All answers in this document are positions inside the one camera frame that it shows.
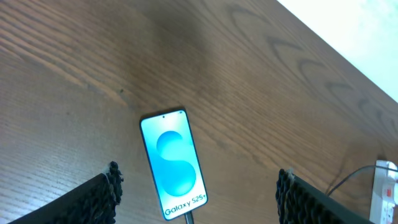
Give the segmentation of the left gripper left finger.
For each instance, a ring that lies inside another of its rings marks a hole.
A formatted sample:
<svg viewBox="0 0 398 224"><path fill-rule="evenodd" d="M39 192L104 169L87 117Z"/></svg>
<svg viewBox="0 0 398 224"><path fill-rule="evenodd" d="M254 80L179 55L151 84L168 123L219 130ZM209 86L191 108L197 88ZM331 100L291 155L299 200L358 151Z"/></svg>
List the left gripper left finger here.
<svg viewBox="0 0 398 224"><path fill-rule="evenodd" d="M123 194L123 175L116 162L65 195L11 224L111 224Z"/></svg>

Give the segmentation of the blue Galaxy smartphone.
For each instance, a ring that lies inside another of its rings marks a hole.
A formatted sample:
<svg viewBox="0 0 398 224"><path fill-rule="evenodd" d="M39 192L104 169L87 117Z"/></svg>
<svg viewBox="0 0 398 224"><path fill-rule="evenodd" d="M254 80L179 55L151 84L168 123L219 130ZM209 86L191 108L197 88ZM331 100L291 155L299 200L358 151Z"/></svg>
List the blue Galaxy smartphone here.
<svg viewBox="0 0 398 224"><path fill-rule="evenodd" d="M194 224L193 211L208 202L208 194L186 109L145 114L139 128L163 218L184 216Z"/></svg>

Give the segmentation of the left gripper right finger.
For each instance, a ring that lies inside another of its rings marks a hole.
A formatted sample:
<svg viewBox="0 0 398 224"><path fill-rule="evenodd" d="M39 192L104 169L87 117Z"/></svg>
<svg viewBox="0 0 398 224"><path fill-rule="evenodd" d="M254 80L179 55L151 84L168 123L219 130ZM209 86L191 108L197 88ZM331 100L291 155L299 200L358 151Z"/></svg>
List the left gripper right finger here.
<svg viewBox="0 0 398 224"><path fill-rule="evenodd" d="M294 175L290 169L279 171L275 199L280 224L372 224Z"/></svg>

